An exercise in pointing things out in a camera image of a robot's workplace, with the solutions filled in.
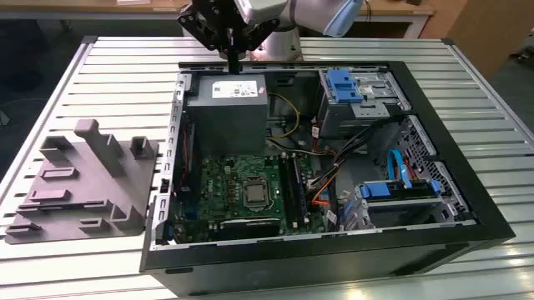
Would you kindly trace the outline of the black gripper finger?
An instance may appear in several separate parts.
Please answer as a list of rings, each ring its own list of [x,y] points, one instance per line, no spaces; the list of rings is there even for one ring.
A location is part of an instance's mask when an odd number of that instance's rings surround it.
[[[253,51],[268,35],[274,31],[278,19],[270,19],[256,25],[246,25],[242,20],[233,27],[233,74],[241,71],[238,60],[246,51]]]
[[[226,61],[228,72],[233,74],[234,51],[230,46],[228,26],[221,20],[220,9],[217,7],[184,7],[176,21],[206,50],[217,51],[220,58]]]

